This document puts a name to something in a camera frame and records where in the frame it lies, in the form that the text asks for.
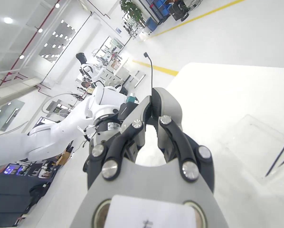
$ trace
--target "white table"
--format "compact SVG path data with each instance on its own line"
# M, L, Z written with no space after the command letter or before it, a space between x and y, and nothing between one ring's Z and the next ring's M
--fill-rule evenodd
M190 63L167 90L182 107L183 131L213 153L229 226L284 227L284 170L262 185L221 142L247 114L284 134L284 68Z
M120 64L120 66L118 67L118 69L117 70L114 70L114 75L115 76L117 76L118 75L118 72L120 72L120 70L122 69L122 68L124 68L124 65L127 63L127 61L129 60L129 57L124 61L124 62L122 62L121 64ZM136 79L137 80L137 83L136 83L136 85L135 85L135 87L136 86L138 86L138 84L142 81L142 79L145 77L145 74L142 76L142 77L137 77L136 75L135 75L135 73L134 72L132 72L132 71L129 71L129 70L127 70L128 71L128 74L131 76L131 77L133 77L134 79Z

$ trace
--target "white humanoid robot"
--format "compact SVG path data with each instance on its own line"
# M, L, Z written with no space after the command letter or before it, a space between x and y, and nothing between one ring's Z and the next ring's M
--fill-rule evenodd
M87 58L84 53L80 52L76 54L76 58L81 63L80 72L82 76L88 81L97 81L100 79L101 74L106 69L102 67L100 70L97 69L93 64L87 63Z

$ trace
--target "paper label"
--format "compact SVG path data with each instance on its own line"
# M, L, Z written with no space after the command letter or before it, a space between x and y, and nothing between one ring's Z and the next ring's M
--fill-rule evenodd
M112 130L112 129L120 129L120 125L118 123L108 123L107 130Z
M192 207L115 195L105 228L196 228Z

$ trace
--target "green plant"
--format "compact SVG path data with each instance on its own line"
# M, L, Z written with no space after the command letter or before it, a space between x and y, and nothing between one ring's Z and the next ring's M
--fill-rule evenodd
M121 0L120 5L121 10L128 13L138 24L140 23L140 20L143 21L142 11L131 0Z

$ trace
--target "cardboard box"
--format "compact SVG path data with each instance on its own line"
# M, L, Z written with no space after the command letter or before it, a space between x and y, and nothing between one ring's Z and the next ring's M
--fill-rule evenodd
M66 162L68 161L68 159L70 157L70 154L71 154L70 152L67 152L65 150L55 164L56 165L64 165L64 164L66 164Z

